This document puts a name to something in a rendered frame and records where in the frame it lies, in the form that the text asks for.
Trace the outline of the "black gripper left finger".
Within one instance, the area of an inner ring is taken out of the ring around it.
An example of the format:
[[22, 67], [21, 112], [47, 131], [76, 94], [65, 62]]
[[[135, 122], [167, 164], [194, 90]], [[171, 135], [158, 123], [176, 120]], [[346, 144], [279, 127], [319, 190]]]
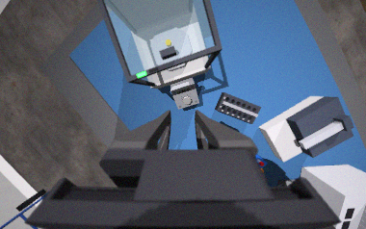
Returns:
[[[115, 138], [108, 149], [144, 148], [150, 150], [169, 150], [170, 126], [171, 115], [170, 110], [168, 110], [146, 124]], [[158, 143], [159, 139], [160, 141]]]

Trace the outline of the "blue bench mat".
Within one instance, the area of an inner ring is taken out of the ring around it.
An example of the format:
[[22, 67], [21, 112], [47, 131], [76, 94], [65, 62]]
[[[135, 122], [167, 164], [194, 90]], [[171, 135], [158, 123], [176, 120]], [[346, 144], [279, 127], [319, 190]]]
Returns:
[[[211, 68], [193, 77], [199, 103], [179, 109], [170, 85], [127, 83], [104, 19], [73, 50], [77, 64], [131, 131], [170, 110], [171, 149], [197, 149], [195, 112], [250, 137], [269, 187], [301, 177], [305, 166], [351, 165], [366, 172], [366, 149], [353, 137], [312, 158], [301, 153], [283, 163], [259, 126], [309, 96], [338, 97], [351, 114], [294, 0], [210, 0], [222, 51]], [[215, 110], [222, 92], [262, 107], [253, 124]]]

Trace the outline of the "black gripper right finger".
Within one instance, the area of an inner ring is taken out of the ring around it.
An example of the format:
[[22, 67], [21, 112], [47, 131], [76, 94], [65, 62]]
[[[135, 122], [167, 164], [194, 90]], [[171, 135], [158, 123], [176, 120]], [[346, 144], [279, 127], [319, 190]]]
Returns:
[[195, 112], [195, 127], [197, 149], [247, 149], [254, 158], [258, 153], [250, 137], [209, 118], [199, 110]]

